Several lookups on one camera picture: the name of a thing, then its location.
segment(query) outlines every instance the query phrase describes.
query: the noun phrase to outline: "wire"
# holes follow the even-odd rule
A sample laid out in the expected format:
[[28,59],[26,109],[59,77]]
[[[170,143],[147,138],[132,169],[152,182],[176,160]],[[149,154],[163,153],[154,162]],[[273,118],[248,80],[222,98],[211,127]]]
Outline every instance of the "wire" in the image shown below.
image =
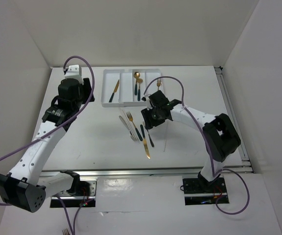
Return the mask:
[[87,199],[84,203],[81,203],[80,204],[80,207],[78,208],[75,216],[74,216],[74,219],[73,219],[73,232],[74,234],[73,235],[76,235],[76,219],[77,219],[77,214],[79,213],[80,209],[88,202],[92,201],[93,199]]
[[240,213],[244,212],[245,209],[248,207],[249,202],[250,202],[250,192],[249,192],[248,186],[247,186],[247,184],[245,183],[245,181],[243,180],[243,178],[241,177],[241,175],[239,175],[237,172],[235,172],[235,171],[233,171],[233,170],[224,168],[224,169],[219,170],[219,171],[217,171],[217,172],[215,173],[214,162],[213,162],[213,161],[214,161],[214,159],[213,159],[213,154],[212,154],[212,152],[210,151],[210,146],[209,146],[209,143],[208,143],[208,141],[207,141],[207,139],[206,139],[206,137],[205,137],[205,135],[204,135],[204,132],[203,132],[202,128],[200,127],[200,125],[199,125],[198,121],[196,120],[196,118],[193,116],[193,114],[190,112],[190,110],[188,110],[188,109],[185,107],[185,105],[184,105],[184,87],[183,87],[183,84],[182,84],[178,79],[176,79],[175,77],[170,77],[170,76],[161,76],[161,77],[157,77],[157,78],[155,78],[153,81],[151,81],[151,82],[149,83],[149,85],[147,85],[147,87],[146,87],[146,89],[145,89],[143,95],[146,94],[146,91],[147,91],[147,89],[150,87],[150,85],[151,85],[154,81],[156,81],[156,80],[158,80],[158,79],[160,79],[160,78],[171,78],[171,79],[176,80],[177,82],[179,82],[179,84],[180,84],[180,86],[181,86],[181,89],[182,89],[182,95],[181,95],[181,104],[182,104],[182,107],[183,107],[184,110],[192,117],[194,123],[195,123],[196,126],[198,127],[198,129],[199,129],[199,131],[200,131],[200,133],[201,133],[201,135],[202,135],[202,137],[203,137],[203,139],[204,139],[205,146],[206,146],[207,152],[208,152],[209,157],[210,157],[210,164],[211,164],[211,170],[212,170],[213,177],[217,176],[220,172],[226,170],[226,171],[230,171],[230,172],[236,174],[236,175],[241,179],[242,183],[244,184],[244,187],[245,187],[245,189],[246,189],[246,191],[247,191],[247,203],[245,204],[245,206],[244,206],[241,210],[239,210],[239,211],[237,211],[237,212],[226,212],[226,211],[220,209],[217,204],[218,204],[219,199],[222,198],[222,196],[219,197],[219,198],[217,198],[217,200],[216,200],[216,202],[215,202],[216,207],[217,207],[218,210],[220,210],[222,213],[229,214],[229,215],[235,215],[235,214],[240,214]]
[[223,192],[221,191],[221,189],[217,185],[216,185],[216,188],[220,192],[220,195],[215,195],[215,188],[214,188],[214,193],[213,193],[214,198],[213,199],[216,199],[216,198],[221,197],[223,195]]
[[[8,154],[4,155],[3,157],[0,158],[0,162],[1,162],[2,160],[4,160],[4,159],[6,159],[6,158],[8,158],[8,157],[10,157],[10,156],[12,156],[12,155],[14,155],[14,154],[16,154],[16,153],[22,151],[23,149],[32,146],[33,144],[35,144],[35,143],[39,142],[40,140],[46,138],[47,136],[51,135],[53,132],[55,132],[56,130],[60,129],[61,127],[64,127],[64,126],[67,125],[68,123],[74,121],[74,120],[77,118],[77,116],[86,108],[86,106],[87,106],[88,103],[90,102],[90,100],[91,100],[91,98],[92,98],[92,96],[93,96],[93,92],[94,92],[94,87],[95,87],[94,72],[93,72],[93,69],[92,69],[91,65],[90,65],[84,58],[82,58],[82,57],[80,57],[80,56],[77,56],[77,55],[71,56],[71,57],[69,57],[69,58],[66,60],[66,62],[65,62],[64,65],[63,65],[63,69],[64,69],[64,70],[65,70],[65,68],[66,68],[67,63],[68,63],[71,59],[73,59],[73,58],[82,60],[82,61],[88,66],[88,68],[89,68],[89,70],[90,70],[90,72],[91,72],[91,75],[92,75],[92,91],[91,91],[90,95],[88,96],[88,99],[87,99],[87,101],[85,102],[85,104],[83,105],[83,107],[82,107],[76,114],[74,114],[70,119],[66,120],[64,123],[62,123],[61,125],[57,126],[57,127],[54,128],[53,130],[49,131],[48,133],[46,133],[45,135],[43,135],[43,136],[40,137],[39,139],[33,140],[31,143],[29,143],[29,144],[27,144],[27,145],[25,145],[25,146],[23,146],[23,147],[21,147],[21,148],[18,148],[18,149],[14,150],[14,151],[11,152],[11,153],[8,153]],[[7,204],[7,203],[0,203],[0,206],[10,206],[10,204]]]
[[63,207],[63,210],[64,210],[64,212],[65,212],[65,214],[66,214],[67,221],[68,221],[68,224],[69,224],[69,229],[70,229],[72,235],[75,235],[75,233],[74,233],[74,231],[73,231],[73,229],[72,229],[72,226],[71,226],[71,222],[70,222],[70,218],[69,218],[69,214],[68,214],[66,205],[64,204],[63,200],[62,200],[59,196],[56,195],[56,198],[58,198],[58,200],[60,201],[60,203],[61,203],[61,205],[62,205],[62,207]]
[[230,172],[236,174],[236,175],[240,178],[240,180],[241,180],[242,183],[244,184],[244,187],[245,187],[245,189],[246,189],[246,191],[247,191],[247,197],[248,197],[248,198],[247,198],[247,203],[245,204],[245,206],[244,206],[241,210],[239,210],[239,211],[237,211],[237,212],[227,212],[227,211],[222,210],[222,209],[219,208],[219,206],[218,206],[218,201],[223,197],[223,196],[221,196],[221,197],[217,198],[217,200],[216,200],[216,202],[215,202],[215,205],[216,205],[216,207],[218,208],[218,210],[220,210],[220,211],[221,211],[222,213],[224,213],[224,214],[228,214],[228,215],[240,214],[240,213],[242,213],[242,212],[245,211],[245,209],[248,207],[248,205],[249,205],[249,203],[250,203],[250,192],[249,192],[249,188],[248,188],[247,184],[245,183],[244,179],[243,179],[243,178],[241,177],[241,175],[239,175],[237,172],[235,172],[234,170],[228,169],[228,168],[224,168],[222,171],[224,171],[224,170],[230,171]]

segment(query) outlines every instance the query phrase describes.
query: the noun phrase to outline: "gold spoon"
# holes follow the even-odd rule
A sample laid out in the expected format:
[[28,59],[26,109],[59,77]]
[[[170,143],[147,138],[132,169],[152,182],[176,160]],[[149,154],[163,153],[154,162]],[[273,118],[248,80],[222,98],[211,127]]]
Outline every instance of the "gold spoon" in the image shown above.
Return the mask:
[[140,73],[139,72],[135,72],[133,74],[133,77],[135,78],[134,95],[137,95],[137,79],[140,77]]
[[137,79],[136,79],[136,82],[139,83],[139,90],[138,90],[138,92],[137,92],[137,101],[140,101],[140,100],[141,100],[140,85],[141,85],[141,83],[143,82],[143,79],[142,79],[142,78],[137,78]]

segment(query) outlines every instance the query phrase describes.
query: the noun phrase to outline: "white utensil tray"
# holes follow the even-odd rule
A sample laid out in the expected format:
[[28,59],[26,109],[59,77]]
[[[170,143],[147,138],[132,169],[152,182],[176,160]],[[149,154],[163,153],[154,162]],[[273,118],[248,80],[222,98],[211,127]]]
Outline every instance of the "white utensil tray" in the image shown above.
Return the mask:
[[[103,87],[102,87],[102,106],[103,107],[126,107],[126,106],[145,106],[146,103],[142,100],[137,100],[137,95],[134,95],[135,78],[133,74],[140,73],[140,78],[143,82],[140,85],[141,99],[147,85],[155,78],[161,76],[159,69],[143,69],[143,70],[104,70],[103,71]],[[112,102],[109,99],[119,82],[119,88],[115,93]],[[156,82],[152,83],[147,90],[147,94],[153,94],[157,91]]]

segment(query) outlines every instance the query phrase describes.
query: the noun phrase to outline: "robotic arm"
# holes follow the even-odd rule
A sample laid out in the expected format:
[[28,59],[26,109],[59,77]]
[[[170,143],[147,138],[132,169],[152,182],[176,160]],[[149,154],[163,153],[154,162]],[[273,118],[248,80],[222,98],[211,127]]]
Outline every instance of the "robotic arm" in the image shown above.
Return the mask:
[[[79,65],[69,66],[65,79],[58,86],[58,95],[45,111],[35,139],[50,132],[76,114],[92,90],[89,78],[82,79]],[[41,171],[51,152],[68,131],[73,121],[29,147],[7,175],[0,174],[0,196],[5,203],[36,212],[47,197],[66,190],[75,194],[89,185],[81,182],[78,174],[64,170],[55,176],[41,179]]]
[[[193,129],[199,130],[192,117],[184,110],[181,101],[176,99],[169,101],[162,91],[155,92],[145,101],[148,107],[142,110],[141,113],[147,129],[152,129],[169,119],[182,122]],[[196,118],[210,146],[214,172],[222,170],[227,156],[233,153],[241,144],[241,139],[230,118],[226,114],[215,116],[189,107],[187,109]],[[219,175],[213,175],[211,159],[207,158],[203,169],[198,175],[202,186],[210,186],[218,177]]]

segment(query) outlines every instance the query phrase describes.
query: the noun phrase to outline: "gold knife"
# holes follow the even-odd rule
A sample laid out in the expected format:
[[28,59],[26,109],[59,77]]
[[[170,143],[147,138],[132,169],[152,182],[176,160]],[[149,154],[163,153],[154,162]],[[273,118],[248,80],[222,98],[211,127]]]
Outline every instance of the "gold knife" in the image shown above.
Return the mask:
[[145,133],[144,133],[143,125],[141,125],[141,131],[142,131],[142,135],[143,135],[143,144],[144,144],[146,156],[147,156],[148,159],[151,159],[149,148],[147,147],[147,142],[146,142],[146,139],[145,139]]
[[116,84],[116,86],[115,86],[115,89],[113,90],[113,93],[112,93],[112,95],[111,95],[111,97],[110,97],[109,103],[112,102],[113,96],[114,96],[115,93],[117,92],[118,87],[119,87],[119,80],[118,80],[118,82],[117,82],[117,84]]

